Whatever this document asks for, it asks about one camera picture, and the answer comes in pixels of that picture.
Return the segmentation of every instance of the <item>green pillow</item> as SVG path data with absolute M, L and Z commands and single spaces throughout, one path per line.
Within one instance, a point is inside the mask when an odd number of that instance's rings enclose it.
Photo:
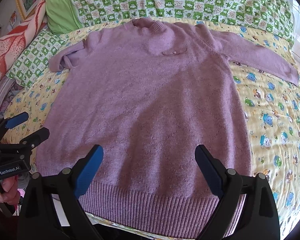
M 70 0 L 46 0 L 48 26 L 52 33 L 62 34 L 83 28 Z
M 6 76 L 15 79 L 17 84 L 27 90 L 48 67 L 48 60 L 56 55 L 66 43 L 65 40 L 43 29 L 22 52 Z

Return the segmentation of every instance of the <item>sweater pocket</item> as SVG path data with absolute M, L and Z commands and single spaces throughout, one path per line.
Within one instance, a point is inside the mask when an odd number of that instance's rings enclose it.
M 168 49 L 162 52 L 163 55 L 170 56 L 170 55 L 180 55 L 187 51 L 187 47 L 178 47 L 178 48 L 172 48 Z

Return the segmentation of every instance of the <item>purple sweater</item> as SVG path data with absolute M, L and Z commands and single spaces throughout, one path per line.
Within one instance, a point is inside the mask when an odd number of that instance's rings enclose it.
M 104 161 L 81 203 L 107 220 L 164 236 L 195 238 L 218 199 L 194 159 L 204 144 L 226 168 L 251 173 L 245 117 L 229 60 L 297 85 L 271 50 L 204 24 L 149 18 L 91 32 L 49 61 L 70 74 L 45 121 L 37 167 L 57 174 L 94 144 Z M 240 215 L 242 200 L 229 233 Z

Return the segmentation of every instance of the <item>yellow bedsheet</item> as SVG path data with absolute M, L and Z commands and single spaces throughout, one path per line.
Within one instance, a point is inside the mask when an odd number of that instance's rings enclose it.
M 193 25 L 204 23 L 209 29 L 237 33 L 275 51 L 291 64 L 295 63 L 288 50 L 288 42 L 265 31 L 186 19 L 158 20 L 181 21 Z M 69 46 L 84 39 L 90 31 L 112 28 L 126 21 L 128 20 L 83 28 L 63 34 L 62 38 L 68 40 L 66 46 Z M 296 87 L 239 62 L 231 62 L 230 65 L 250 134 L 251 152 L 247 154 L 251 154 L 252 158 L 251 175 L 263 172 L 267 176 L 276 201 L 283 239 L 300 218 L 300 81 L 299 87 Z M 29 91 L 23 91 L 14 98 L 5 113 L 5 118 L 26 111 L 29 113 L 29 120 L 9 130 L 5 140 L 10 143 L 19 142 L 21 138 L 43 126 L 68 73 L 68 70 L 52 73 L 46 69 Z M 36 171 L 35 152 L 31 161 L 32 171 Z M 91 214 L 89 216 L 101 224 L 132 230 L 152 239 L 171 239 L 116 225 Z

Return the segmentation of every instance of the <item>bedding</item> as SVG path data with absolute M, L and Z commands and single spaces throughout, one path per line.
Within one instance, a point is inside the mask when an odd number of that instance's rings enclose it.
M 163 18 L 168 22 L 182 21 L 198 24 L 202 21 Z M 84 39 L 92 30 L 115 27 L 129 20 L 95 25 L 60 37 L 68 39 L 69 46 Z M 231 31 L 266 46 L 295 64 L 289 43 L 277 35 L 243 26 L 204 22 L 209 29 Z M 282 238 L 294 228 L 300 218 L 300 80 L 296 87 L 288 82 L 256 69 L 231 62 L 234 82 L 246 115 L 252 157 L 252 175 L 263 172 L 269 180 L 277 204 Z M 54 99 L 68 76 L 68 70 L 52 73 L 45 69 L 29 91 L 22 91 L 8 107 L 5 118 L 23 111 L 29 120 L 6 133 L 5 141 L 16 143 L 38 130 L 50 110 Z M 36 171 L 35 152 L 31 156 L 32 172 Z M 101 224 L 133 230 L 89 215 Z M 154 239 L 170 239 L 164 236 L 133 230 Z
M 46 0 L 48 26 L 53 34 L 69 33 L 83 26 L 70 0 Z
M 79 21 L 92 26 L 146 16 L 208 20 L 267 30 L 293 45 L 293 14 L 286 0 L 71 0 Z
M 43 29 L 21 53 L 6 76 L 28 90 L 47 67 L 48 60 L 65 43 L 65 40 Z

